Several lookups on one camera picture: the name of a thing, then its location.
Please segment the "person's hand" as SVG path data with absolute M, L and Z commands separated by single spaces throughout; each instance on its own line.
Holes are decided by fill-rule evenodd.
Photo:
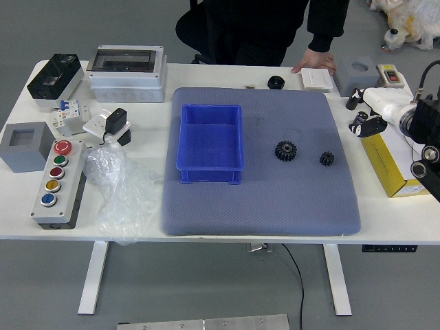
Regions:
M 303 68 L 312 69 L 326 69 L 331 76 L 333 76 L 337 70 L 337 64 L 334 61 L 333 54 L 330 52 L 315 52 L 311 49 L 307 49 L 303 55 L 302 60 L 291 69 L 291 73 L 297 74 Z

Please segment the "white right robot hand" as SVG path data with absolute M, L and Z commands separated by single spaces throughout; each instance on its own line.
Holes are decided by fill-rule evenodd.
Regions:
M 369 87 L 355 88 L 346 103 L 346 108 L 354 110 L 359 103 L 367 105 L 370 114 L 359 112 L 349 129 L 359 138 L 367 138 L 385 131 L 388 124 L 394 125 L 409 137 L 409 128 L 415 113 L 413 97 L 404 89 Z

